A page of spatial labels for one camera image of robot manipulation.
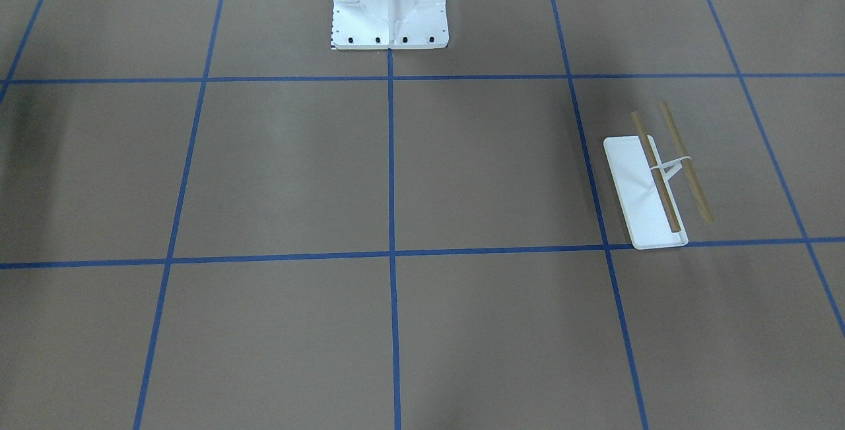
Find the white towel rack base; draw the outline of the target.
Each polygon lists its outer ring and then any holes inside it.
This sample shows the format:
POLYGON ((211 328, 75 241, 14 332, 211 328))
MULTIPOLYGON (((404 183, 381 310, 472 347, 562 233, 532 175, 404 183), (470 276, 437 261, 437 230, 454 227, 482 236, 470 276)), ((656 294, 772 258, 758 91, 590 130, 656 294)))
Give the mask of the white towel rack base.
POLYGON ((637 250, 686 246, 689 243, 688 235, 668 183, 673 175, 683 168, 683 161, 689 157, 661 161, 653 137, 647 135, 647 140, 657 162, 655 166, 648 162, 638 136, 609 136, 603 140, 603 148, 632 246, 637 250), (678 219, 679 231, 673 231, 670 225, 658 184, 654 181, 654 172, 663 180, 669 204, 678 219))

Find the wooden rack rod far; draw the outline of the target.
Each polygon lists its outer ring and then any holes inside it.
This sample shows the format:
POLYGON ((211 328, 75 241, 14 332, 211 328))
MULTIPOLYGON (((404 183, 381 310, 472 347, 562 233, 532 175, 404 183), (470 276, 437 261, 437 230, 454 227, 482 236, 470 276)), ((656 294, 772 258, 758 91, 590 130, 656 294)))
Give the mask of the wooden rack rod far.
POLYGON ((674 120, 672 110, 666 101, 659 102, 659 108, 661 114, 663 114, 663 120, 667 126, 668 132, 672 137, 673 144, 678 151, 680 164, 682 165, 681 169, 684 171, 685 178, 695 200, 695 204, 699 210, 701 219, 705 223, 714 223, 716 221, 714 213, 706 198, 699 175, 695 171, 694 163, 689 155, 688 148, 682 138, 682 135, 680 134, 677 123, 674 120))

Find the wooden rack rod near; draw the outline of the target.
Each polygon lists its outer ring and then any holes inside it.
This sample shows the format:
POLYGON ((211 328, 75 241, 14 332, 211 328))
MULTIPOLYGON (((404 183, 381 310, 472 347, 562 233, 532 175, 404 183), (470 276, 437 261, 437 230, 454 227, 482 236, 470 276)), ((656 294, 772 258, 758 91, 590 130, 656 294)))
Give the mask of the wooden rack rod near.
POLYGON ((678 219, 678 214, 676 213, 676 210, 674 210, 674 207, 672 205, 670 194, 663 179, 663 171, 661 170, 660 162, 658 162, 657 156, 654 153, 649 135, 646 131, 645 124, 642 121, 642 117, 640 117, 640 114, 637 111, 633 111, 630 115, 634 126, 636 127, 638 140, 640 142, 640 146, 642 146, 643 153, 646 157, 646 162, 649 171, 651 172, 652 180, 657 189, 659 201, 667 219, 668 227, 671 232, 679 233, 680 222, 678 219))

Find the wooden rack rod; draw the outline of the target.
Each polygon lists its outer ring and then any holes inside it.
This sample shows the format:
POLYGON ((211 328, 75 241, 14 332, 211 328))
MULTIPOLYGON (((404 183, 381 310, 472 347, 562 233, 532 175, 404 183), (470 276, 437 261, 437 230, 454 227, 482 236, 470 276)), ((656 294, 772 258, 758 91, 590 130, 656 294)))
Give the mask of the wooden rack rod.
POLYGON ((673 144, 678 151, 680 164, 682 165, 681 169, 684 171, 685 178, 695 200, 695 204, 699 210, 701 219, 705 223, 714 223, 716 221, 714 213, 706 198, 699 175, 695 171, 694 163, 689 155, 688 148, 682 138, 682 135, 680 134, 677 123, 674 120, 672 110, 666 101, 659 102, 659 108, 661 114, 663 114, 663 120, 667 126, 668 132, 672 137, 673 144))
POLYGON ((636 127, 638 140, 640 142, 640 146, 642 146, 643 153, 646 157, 646 162, 649 171, 651 172, 652 180, 657 189, 659 201, 667 219, 668 227, 671 232, 679 233, 680 222, 678 219, 678 214, 676 213, 676 210, 674 210, 674 207, 672 205, 670 194, 663 179, 663 171, 661 170, 660 162, 658 162, 657 156, 654 153, 649 135, 646 131, 645 124, 642 121, 642 117, 640 117, 640 114, 637 111, 633 111, 630 115, 634 126, 636 127))

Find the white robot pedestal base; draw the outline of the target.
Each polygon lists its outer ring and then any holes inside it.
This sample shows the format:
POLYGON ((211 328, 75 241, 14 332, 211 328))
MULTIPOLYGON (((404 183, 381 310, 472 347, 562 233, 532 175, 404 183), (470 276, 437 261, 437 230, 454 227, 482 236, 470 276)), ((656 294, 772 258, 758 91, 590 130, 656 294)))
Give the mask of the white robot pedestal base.
POLYGON ((442 49, 450 43, 447 0, 332 1, 334 49, 442 49))

